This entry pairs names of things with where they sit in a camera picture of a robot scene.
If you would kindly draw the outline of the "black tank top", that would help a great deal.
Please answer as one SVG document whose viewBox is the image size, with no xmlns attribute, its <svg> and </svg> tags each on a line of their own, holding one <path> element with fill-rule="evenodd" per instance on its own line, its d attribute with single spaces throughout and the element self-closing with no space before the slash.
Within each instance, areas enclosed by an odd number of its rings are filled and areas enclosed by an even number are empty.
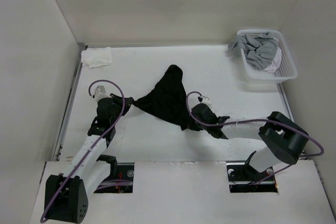
<svg viewBox="0 0 336 224">
<path fill-rule="evenodd" d="M 134 101 L 133 105 L 165 122 L 180 126 L 182 130 L 187 129 L 190 116 L 182 78 L 182 69 L 170 65 L 153 90 Z"/>
</svg>

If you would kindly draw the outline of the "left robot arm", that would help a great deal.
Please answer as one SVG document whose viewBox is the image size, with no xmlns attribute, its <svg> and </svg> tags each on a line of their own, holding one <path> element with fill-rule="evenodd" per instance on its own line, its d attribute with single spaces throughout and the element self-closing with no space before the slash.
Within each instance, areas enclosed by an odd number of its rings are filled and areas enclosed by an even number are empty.
<svg viewBox="0 0 336 224">
<path fill-rule="evenodd" d="M 61 173 L 46 180 L 41 223 L 48 220 L 82 223 L 90 196 L 104 180 L 113 181 L 118 175 L 116 158 L 104 151 L 115 136 L 116 122 L 129 111 L 133 98 L 102 93 L 93 97 L 97 115 L 82 148 Z"/>
</svg>

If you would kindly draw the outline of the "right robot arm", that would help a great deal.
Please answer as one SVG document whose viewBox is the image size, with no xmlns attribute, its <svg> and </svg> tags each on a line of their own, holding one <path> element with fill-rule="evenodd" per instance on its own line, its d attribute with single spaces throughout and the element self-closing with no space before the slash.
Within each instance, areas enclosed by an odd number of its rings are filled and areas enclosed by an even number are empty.
<svg viewBox="0 0 336 224">
<path fill-rule="evenodd" d="M 306 132 L 280 112 L 272 112 L 267 122 L 234 123 L 222 126 L 229 116 L 216 116 L 205 103 L 191 109 L 191 118 L 201 130 L 218 139 L 246 138 L 263 141 L 266 146 L 254 151 L 245 161 L 244 175 L 257 179 L 268 168 L 285 163 L 297 163 L 308 139 Z"/>
</svg>

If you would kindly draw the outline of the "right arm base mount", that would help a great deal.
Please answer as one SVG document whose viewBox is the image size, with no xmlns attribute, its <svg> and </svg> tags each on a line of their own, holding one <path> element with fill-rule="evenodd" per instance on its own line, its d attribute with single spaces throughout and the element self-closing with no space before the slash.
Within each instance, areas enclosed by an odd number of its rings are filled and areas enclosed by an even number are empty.
<svg viewBox="0 0 336 224">
<path fill-rule="evenodd" d="M 277 193 L 275 177 L 269 177 L 273 173 L 272 167 L 269 173 L 258 172 L 249 162 L 256 151 L 252 152 L 244 162 L 226 163 L 229 191 L 231 193 Z"/>
</svg>

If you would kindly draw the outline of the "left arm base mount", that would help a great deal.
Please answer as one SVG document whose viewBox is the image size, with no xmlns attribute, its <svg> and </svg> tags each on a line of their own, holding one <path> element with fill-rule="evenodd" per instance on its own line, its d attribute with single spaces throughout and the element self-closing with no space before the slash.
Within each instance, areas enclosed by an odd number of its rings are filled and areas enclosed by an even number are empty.
<svg viewBox="0 0 336 224">
<path fill-rule="evenodd" d="M 114 156 L 100 155 L 97 161 L 110 165 L 110 175 L 100 183 L 96 194 L 130 194 L 133 193 L 134 163 L 119 163 Z"/>
</svg>

